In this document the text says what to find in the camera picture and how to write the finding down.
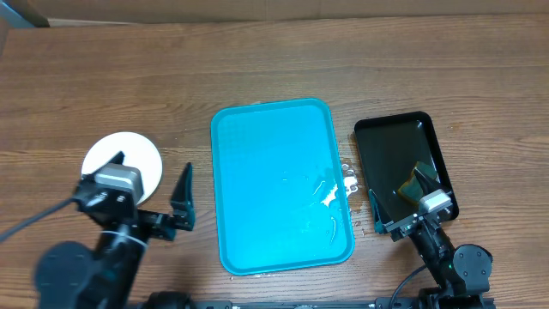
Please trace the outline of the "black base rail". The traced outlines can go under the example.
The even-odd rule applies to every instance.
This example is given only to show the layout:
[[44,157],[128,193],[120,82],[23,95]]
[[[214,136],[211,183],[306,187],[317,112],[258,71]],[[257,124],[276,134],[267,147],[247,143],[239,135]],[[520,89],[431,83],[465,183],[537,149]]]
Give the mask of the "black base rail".
[[[185,308],[198,309],[387,309],[390,297],[376,298],[375,300],[359,301],[288,301],[288,302],[248,302],[234,303],[230,300],[201,300],[191,301],[191,305]],[[395,300],[391,308],[419,309],[417,298],[403,297]],[[494,299],[484,299],[484,307],[469,303],[450,305],[441,301],[439,308],[489,308],[496,309]]]

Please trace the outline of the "blue plastic tray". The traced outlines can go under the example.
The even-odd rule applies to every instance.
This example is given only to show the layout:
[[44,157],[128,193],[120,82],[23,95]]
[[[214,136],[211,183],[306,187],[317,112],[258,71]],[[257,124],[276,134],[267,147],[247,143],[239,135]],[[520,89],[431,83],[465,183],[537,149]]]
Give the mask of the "blue plastic tray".
[[329,106],[316,98],[218,111],[211,121],[220,261],[236,276],[338,264],[354,250]]

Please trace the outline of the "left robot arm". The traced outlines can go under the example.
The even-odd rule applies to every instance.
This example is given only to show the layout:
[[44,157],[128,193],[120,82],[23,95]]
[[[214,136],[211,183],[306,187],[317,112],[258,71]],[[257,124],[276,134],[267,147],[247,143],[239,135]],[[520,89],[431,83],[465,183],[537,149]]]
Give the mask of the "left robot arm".
[[102,231],[94,249],[64,241],[38,261],[34,286],[41,308],[124,308],[150,239],[173,241],[195,225],[192,165],[187,164],[172,193],[170,214],[139,209],[142,176],[116,153],[81,177],[71,198],[77,211]]

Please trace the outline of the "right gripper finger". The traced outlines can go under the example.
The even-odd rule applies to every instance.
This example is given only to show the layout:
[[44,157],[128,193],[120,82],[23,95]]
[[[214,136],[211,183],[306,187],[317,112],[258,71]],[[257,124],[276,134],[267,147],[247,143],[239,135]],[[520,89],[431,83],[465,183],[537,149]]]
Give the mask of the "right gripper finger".
[[415,200],[420,200],[434,191],[444,190],[444,187],[437,181],[437,170],[431,166],[416,166],[413,169],[413,176],[418,185],[414,193]]
[[374,229],[377,233],[387,233],[387,226],[393,221],[387,211],[384,209],[380,199],[373,189],[368,190],[368,197],[371,205],[371,212],[374,220]]

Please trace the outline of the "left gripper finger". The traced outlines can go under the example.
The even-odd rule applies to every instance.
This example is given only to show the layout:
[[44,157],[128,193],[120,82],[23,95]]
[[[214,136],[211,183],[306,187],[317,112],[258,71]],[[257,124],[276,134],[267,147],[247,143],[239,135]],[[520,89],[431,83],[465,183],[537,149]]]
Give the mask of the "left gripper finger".
[[192,197],[192,171],[193,167],[188,162],[172,193],[170,204],[173,209],[173,214],[178,215],[184,219],[194,219],[194,203]]
[[100,157],[96,154],[87,154],[82,163],[81,180],[104,180],[119,178],[120,167],[124,162],[125,154],[118,151],[113,157],[100,165]]

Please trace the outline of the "light blue rimmed plate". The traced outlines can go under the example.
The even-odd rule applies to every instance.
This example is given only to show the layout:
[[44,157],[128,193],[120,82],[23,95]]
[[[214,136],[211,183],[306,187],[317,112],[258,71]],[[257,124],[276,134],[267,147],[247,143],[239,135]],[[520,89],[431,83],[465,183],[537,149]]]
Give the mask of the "light blue rimmed plate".
[[81,174],[94,172],[118,152],[124,154],[123,165],[137,168],[141,173],[143,196],[137,203],[141,205],[154,194],[163,172],[160,152],[145,136],[122,131],[101,138],[88,150],[82,162]]

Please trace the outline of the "green yellow sponge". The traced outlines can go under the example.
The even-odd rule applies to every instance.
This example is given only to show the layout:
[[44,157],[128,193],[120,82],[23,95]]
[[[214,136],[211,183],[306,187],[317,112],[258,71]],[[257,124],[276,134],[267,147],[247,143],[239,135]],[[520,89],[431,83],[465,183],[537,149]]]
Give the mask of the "green yellow sponge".
[[[437,180],[438,178],[436,169],[431,165],[425,164],[424,162],[417,161],[413,167],[413,170],[415,169],[418,169],[425,176],[428,176],[431,179]],[[407,203],[411,203],[414,206],[418,206],[419,200],[425,195],[414,172],[410,173],[409,178],[398,189],[397,194]]]

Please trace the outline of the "black plastic tray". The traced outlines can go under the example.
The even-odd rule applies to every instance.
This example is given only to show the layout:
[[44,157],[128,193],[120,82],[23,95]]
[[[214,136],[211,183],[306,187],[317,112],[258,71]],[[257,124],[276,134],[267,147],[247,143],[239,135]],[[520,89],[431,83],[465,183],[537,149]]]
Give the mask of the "black plastic tray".
[[433,122],[427,113],[362,119],[355,124],[354,135],[367,193],[369,189],[376,192],[392,221],[419,214],[419,205],[407,203],[397,194],[417,161],[437,170],[437,181],[449,191],[455,205],[455,218],[459,215]]

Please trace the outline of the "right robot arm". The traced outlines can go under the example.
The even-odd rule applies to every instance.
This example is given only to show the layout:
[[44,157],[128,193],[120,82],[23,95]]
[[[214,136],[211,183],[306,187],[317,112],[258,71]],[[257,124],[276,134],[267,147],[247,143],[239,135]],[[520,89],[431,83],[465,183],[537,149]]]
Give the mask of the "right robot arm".
[[388,307],[411,279],[428,270],[437,286],[422,288],[414,308],[493,308],[493,300],[483,297],[490,289],[492,254],[479,245],[455,246],[443,230],[442,223],[459,213],[445,170],[417,162],[406,173],[388,167],[365,167],[363,173],[376,231],[394,242],[409,238],[423,261],[400,283]]

